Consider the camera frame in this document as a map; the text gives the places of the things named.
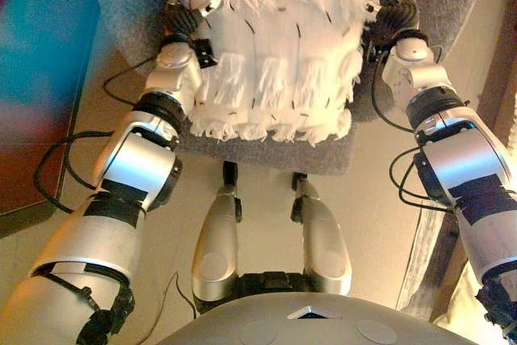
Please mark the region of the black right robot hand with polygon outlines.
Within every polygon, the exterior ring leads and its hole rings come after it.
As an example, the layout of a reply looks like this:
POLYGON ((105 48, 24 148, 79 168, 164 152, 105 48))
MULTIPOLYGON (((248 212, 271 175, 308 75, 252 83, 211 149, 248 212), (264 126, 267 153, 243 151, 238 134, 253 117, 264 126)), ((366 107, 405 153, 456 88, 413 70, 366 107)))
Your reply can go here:
POLYGON ((416 0, 394 0, 386 5, 368 0, 365 10, 374 17, 376 27, 391 37, 419 29, 420 13, 416 0))

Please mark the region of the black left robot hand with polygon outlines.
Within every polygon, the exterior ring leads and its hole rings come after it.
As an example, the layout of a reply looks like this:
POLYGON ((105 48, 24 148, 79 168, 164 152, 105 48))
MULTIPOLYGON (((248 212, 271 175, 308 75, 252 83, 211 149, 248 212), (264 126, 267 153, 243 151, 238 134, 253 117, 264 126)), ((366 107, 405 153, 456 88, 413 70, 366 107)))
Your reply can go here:
POLYGON ((164 24, 171 34, 188 38, 222 4, 223 0, 207 0, 201 7, 191 9, 181 0, 167 0, 163 11, 164 24))

